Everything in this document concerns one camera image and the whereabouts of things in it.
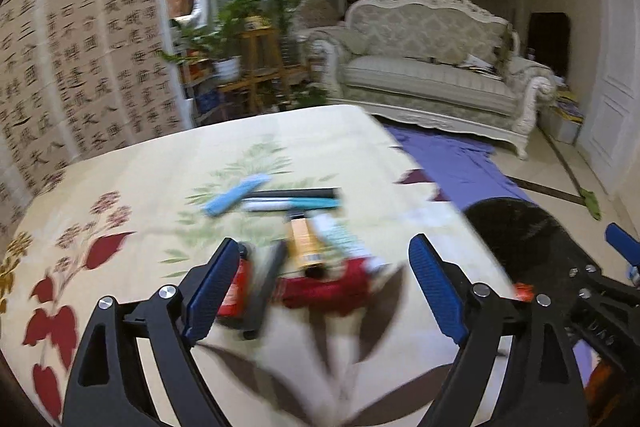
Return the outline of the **wooden plant stand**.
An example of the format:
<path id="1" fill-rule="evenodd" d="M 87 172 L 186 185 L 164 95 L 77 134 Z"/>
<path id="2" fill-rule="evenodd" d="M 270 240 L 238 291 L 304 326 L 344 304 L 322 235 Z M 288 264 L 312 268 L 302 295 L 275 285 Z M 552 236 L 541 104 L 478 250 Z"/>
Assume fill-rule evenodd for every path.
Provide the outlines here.
<path id="1" fill-rule="evenodd" d="M 301 80 L 308 69 L 302 64 L 285 65 L 280 46 L 280 32 L 273 27 L 251 29 L 240 33 L 240 72 L 231 80 L 221 79 L 221 94 L 243 92 L 248 95 L 248 111 L 262 110 L 258 89 L 265 82 L 276 83 L 276 93 L 285 103 L 292 100 L 291 80 Z"/>

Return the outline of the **white green printed sachet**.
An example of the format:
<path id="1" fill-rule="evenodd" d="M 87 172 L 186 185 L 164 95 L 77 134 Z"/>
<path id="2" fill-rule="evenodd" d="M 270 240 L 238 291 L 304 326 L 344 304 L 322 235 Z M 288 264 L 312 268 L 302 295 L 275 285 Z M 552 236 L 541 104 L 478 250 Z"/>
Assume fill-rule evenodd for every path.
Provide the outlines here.
<path id="1" fill-rule="evenodd" d="M 357 236 L 347 231 L 331 213 L 313 211 L 310 214 L 310 223 L 312 231 L 323 243 L 349 260 L 361 260 L 368 274 L 378 274 L 387 267 L 382 258 L 372 254 L 370 249 Z"/>

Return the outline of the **floral cream tablecloth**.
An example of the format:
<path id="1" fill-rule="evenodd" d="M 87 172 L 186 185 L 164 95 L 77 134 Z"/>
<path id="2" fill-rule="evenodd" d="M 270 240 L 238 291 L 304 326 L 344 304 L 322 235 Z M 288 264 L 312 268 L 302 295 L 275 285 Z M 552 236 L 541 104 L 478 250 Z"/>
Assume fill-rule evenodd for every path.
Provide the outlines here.
<path id="1" fill-rule="evenodd" d="M 409 265 L 424 235 L 513 287 L 446 190 L 355 106 L 80 162 L 1 265 L 19 426 L 414 426 L 454 369 Z"/>

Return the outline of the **purple floor cloth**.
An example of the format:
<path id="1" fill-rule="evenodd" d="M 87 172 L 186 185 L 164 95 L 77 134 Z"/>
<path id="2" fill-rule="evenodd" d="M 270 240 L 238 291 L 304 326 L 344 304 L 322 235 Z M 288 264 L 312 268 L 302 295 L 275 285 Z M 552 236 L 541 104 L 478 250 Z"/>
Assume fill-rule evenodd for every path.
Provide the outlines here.
<path id="1" fill-rule="evenodd" d="M 485 199 L 510 197 L 527 200 L 530 192 L 554 199 L 558 190 L 506 176 L 491 160 L 495 147 L 462 136 L 384 124 L 398 142 L 396 148 L 419 166 L 401 179 L 404 182 L 435 183 L 439 198 L 459 210 Z"/>

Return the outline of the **red label dark bottle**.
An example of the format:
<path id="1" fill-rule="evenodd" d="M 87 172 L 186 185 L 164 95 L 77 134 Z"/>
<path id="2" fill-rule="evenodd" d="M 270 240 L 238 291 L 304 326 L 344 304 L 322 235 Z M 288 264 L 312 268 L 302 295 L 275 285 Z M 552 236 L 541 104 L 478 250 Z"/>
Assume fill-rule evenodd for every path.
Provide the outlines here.
<path id="1" fill-rule="evenodd" d="M 253 247 L 247 243 L 239 243 L 239 248 L 240 262 L 238 269 L 218 310 L 218 317 L 221 320 L 239 320 L 243 316 L 248 303 L 250 280 L 252 279 L 253 271 Z"/>

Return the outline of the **green cloth on floor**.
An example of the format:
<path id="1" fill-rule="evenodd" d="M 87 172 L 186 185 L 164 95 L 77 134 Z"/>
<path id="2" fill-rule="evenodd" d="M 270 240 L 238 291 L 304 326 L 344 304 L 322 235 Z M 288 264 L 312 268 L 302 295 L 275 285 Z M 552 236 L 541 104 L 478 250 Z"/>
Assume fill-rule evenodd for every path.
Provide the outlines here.
<path id="1" fill-rule="evenodd" d="M 602 219 L 602 212 L 596 194 L 594 194 L 593 191 L 581 187 L 579 189 L 579 195 L 590 216 L 593 217 L 594 220 L 600 221 Z"/>

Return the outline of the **calligraphy folding screen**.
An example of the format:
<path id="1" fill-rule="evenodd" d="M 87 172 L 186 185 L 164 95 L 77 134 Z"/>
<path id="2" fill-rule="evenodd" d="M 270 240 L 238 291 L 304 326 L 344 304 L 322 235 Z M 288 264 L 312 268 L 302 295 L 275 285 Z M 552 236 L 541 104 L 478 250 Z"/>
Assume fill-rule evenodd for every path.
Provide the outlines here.
<path id="1" fill-rule="evenodd" d="M 1 235 L 73 162 L 190 127 L 165 0 L 2 0 Z"/>

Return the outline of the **red wrapper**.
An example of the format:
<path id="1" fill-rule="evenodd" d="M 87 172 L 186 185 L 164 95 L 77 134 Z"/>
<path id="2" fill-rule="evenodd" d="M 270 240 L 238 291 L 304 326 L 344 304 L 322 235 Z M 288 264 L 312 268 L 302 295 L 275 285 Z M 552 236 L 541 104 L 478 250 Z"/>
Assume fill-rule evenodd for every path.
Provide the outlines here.
<path id="1" fill-rule="evenodd" d="M 280 277 L 274 300 L 288 309 L 308 309 L 346 317 L 368 303 L 371 283 L 366 260 L 349 259 L 343 268 L 342 275 L 334 280 Z"/>

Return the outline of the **blue packet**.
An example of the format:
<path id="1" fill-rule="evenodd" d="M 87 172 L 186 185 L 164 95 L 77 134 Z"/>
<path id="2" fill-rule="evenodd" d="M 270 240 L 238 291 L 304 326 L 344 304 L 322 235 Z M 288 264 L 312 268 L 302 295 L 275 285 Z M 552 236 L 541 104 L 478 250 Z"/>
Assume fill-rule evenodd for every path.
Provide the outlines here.
<path id="1" fill-rule="evenodd" d="M 268 173 L 254 173 L 246 176 L 237 184 L 234 184 L 229 190 L 213 197 L 203 206 L 203 212 L 208 217 L 217 217 L 222 215 L 236 205 L 241 199 L 263 186 L 271 180 Z"/>

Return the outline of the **white teal stick packet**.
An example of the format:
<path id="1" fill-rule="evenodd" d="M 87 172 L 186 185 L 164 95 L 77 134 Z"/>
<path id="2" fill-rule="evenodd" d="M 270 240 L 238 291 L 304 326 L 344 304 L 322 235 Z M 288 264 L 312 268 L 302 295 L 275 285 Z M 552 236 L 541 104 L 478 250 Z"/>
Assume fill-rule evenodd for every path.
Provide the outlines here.
<path id="1" fill-rule="evenodd" d="M 288 211 L 288 210 L 321 210 L 335 209 L 341 202 L 335 198 L 247 198 L 241 202 L 240 208 L 249 212 Z"/>

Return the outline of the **green plant white pot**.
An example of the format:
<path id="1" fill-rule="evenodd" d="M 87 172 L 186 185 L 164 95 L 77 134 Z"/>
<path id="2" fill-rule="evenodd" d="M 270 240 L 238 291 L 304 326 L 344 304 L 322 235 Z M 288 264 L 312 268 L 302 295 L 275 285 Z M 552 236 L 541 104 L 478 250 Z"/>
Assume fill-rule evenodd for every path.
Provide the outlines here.
<path id="1" fill-rule="evenodd" d="M 275 29 L 277 44 L 284 64 L 297 58 L 296 39 L 292 33 L 294 12 L 303 0 L 227 0 L 214 20 L 204 26 L 171 20 L 170 27 L 177 31 L 175 45 L 183 46 L 190 55 L 160 51 L 160 57 L 169 64 L 200 64 L 231 60 L 241 55 L 242 32 L 255 29 Z"/>

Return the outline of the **papers on sofa seat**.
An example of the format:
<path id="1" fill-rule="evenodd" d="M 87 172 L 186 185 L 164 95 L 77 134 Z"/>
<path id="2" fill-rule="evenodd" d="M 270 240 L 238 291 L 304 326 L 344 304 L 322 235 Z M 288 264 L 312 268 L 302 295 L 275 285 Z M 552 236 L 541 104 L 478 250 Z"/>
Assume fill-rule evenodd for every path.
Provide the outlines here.
<path id="1" fill-rule="evenodd" d="M 482 75 L 487 78 L 501 80 L 502 77 L 498 74 L 495 66 L 487 63 L 479 57 L 473 54 L 469 54 L 465 59 L 457 65 L 457 68 L 469 70 L 475 72 L 475 74 Z"/>

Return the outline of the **yellow label dark bottle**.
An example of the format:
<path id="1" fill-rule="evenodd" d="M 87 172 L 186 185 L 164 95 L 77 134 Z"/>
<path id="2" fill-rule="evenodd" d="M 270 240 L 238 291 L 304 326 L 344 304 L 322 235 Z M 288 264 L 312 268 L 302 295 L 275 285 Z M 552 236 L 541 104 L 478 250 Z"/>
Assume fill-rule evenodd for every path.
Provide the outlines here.
<path id="1" fill-rule="evenodd" d="M 309 220 L 300 210 L 288 212 L 288 252 L 304 277 L 322 280 L 326 275 L 326 262 L 321 254 L 319 239 L 314 235 Z"/>

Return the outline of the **ornate white grey sofa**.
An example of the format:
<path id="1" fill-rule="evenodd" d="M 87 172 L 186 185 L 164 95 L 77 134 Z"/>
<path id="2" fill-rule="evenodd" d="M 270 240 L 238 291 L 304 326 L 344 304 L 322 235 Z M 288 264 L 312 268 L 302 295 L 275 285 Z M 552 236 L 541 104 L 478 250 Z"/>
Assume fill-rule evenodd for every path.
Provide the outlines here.
<path id="1" fill-rule="evenodd" d="M 502 17 L 469 0 L 359 0 L 333 26 L 302 28 L 333 103 L 425 129 L 506 142 L 526 159 L 541 107 L 556 97 L 552 70 L 520 53 Z M 473 54 L 501 80 L 457 68 Z"/>

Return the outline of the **black long stick packet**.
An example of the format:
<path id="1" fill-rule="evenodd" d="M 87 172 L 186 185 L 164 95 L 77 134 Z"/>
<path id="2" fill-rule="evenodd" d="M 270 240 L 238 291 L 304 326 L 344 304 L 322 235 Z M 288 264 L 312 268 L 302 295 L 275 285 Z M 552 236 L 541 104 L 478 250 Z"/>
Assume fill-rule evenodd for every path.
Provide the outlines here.
<path id="1" fill-rule="evenodd" d="M 247 198 L 324 198 L 338 199 L 337 188 L 287 188 L 286 190 L 253 191 Z"/>

